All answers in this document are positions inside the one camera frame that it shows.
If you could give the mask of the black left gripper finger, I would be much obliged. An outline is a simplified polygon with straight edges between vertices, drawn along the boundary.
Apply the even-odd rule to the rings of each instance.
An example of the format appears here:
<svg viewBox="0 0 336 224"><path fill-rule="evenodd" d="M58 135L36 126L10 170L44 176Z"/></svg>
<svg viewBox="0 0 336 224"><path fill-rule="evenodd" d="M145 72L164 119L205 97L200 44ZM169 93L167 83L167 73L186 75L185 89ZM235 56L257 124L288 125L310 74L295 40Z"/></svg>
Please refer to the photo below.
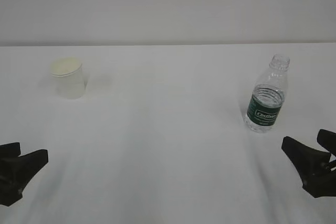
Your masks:
<svg viewBox="0 0 336 224"><path fill-rule="evenodd" d="M20 143L8 143L0 145L0 159L15 158L20 156Z"/></svg>
<svg viewBox="0 0 336 224"><path fill-rule="evenodd" d="M48 163L48 151L1 159L1 205L9 207L23 197L32 178Z"/></svg>

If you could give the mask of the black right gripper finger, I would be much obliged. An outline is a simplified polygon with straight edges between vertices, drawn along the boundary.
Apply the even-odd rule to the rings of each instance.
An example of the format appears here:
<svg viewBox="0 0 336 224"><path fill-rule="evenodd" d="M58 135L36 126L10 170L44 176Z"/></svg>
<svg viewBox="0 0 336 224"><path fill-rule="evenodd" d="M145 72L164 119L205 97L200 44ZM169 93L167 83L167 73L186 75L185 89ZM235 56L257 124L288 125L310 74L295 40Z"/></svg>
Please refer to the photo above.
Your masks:
<svg viewBox="0 0 336 224"><path fill-rule="evenodd" d="M283 138L281 149L296 168L306 192L313 197L335 196L335 160L329 151L310 148L289 136Z"/></svg>
<svg viewBox="0 0 336 224"><path fill-rule="evenodd" d="M336 134L334 132L320 129L317 135L317 142L333 156L336 155Z"/></svg>

